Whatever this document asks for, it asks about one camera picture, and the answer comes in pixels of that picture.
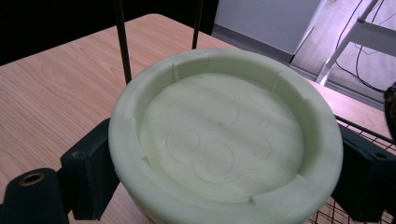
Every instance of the wood grain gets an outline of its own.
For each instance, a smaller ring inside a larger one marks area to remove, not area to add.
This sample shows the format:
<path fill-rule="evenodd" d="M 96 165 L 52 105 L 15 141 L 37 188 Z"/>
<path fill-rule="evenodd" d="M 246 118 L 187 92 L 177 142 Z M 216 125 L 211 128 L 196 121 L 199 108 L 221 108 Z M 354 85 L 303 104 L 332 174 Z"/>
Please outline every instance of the wood grain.
<path fill-rule="evenodd" d="M 191 48 L 192 29 L 161 15 L 126 23 L 133 76 Z M 198 48 L 233 48 L 200 34 Z M 333 112 L 388 134 L 382 112 L 313 85 Z M 116 28 L 0 67 L 0 201 L 7 183 L 35 168 L 59 169 L 59 158 L 103 119 L 124 88 Z M 71 223 L 93 223 L 75 221 Z M 149 223 L 123 185 L 102 223 Z"/>

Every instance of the engraved pattern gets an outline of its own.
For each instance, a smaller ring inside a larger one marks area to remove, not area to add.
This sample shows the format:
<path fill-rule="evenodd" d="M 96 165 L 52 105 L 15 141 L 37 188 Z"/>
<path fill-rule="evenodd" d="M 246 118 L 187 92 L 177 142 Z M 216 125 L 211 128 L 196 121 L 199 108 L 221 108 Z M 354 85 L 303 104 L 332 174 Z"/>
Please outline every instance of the engraved pattern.
<path fill-rule="evenodd" d="M 177 126 L 168 134 L 167 150 L 205 182 L 234 181 L 246 170 L 264 168 L 263 161 L 271 154 L 269 142 L 260 134 L 269 119 L 260 114 L 259 120 L 251 120 L 258 116 L 241 94 L 231 88 L 198 91 L 169 106 L 169 123 Z M 238 121 L 255 125 L 244 130 L 244 125 L 235 125 Z"/>

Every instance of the metal rod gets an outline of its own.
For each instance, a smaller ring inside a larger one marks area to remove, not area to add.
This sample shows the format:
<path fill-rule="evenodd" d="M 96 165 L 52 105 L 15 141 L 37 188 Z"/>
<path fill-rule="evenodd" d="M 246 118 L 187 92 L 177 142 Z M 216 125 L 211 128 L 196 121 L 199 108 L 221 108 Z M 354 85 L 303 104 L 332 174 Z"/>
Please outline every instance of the metal rod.
<path fill-rule="evenodd" d="M 198 0 L 197 11 L 195 13 L 195 23 L 194 23 L 194 35 L 192 37 L 192 49 L 197 48 L 199 27 L 201 25 L 202 7 L 204 0 Z"/>
<path fill-rule="evenodd" d="M 128 44 L 125 32 L 125 19 L 122 9 L 122 0 L 114 0 L 114 10 L 116 14 L 117 32 L 119 35 L 120 51 L 122 58 L 122 66 L 125 75 L 125 83 L 128 84 L 132 80 L 131 65 L 129 64 Z"/>
<path fill-rule="evenodd" d="M 367 6 L 366 9 L 364 9 L 363 13 L 361 14 L 361 16 L 359 16 L 359 20 L 360 21 L 365 21 L 367 19 L 367 17 L 369 16 L 370 12 L 373 10 L 373 8 L 375 7 L 376 3 L 379 0 L 373 0 L 371 1 L 371 3 Z"/>

